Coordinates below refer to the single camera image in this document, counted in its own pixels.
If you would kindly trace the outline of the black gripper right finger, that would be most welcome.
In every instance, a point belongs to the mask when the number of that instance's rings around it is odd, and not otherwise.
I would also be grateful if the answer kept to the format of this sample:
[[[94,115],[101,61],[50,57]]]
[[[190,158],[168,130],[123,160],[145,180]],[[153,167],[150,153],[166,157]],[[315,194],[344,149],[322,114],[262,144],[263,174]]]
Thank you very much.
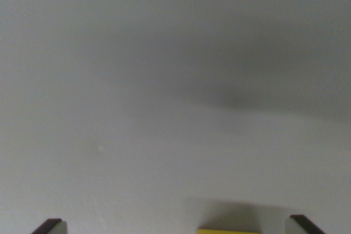
[[[290,215],[285,220],[285,234],[325,234],[305,215]]]

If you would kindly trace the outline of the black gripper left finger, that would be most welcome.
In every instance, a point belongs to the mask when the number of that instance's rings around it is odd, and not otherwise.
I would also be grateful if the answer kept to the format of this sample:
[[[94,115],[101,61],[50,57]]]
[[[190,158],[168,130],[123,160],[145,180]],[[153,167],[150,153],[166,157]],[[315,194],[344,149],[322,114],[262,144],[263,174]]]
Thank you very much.
[[[67,234],[67,222],[62,219],[47,219],[32,234]]]

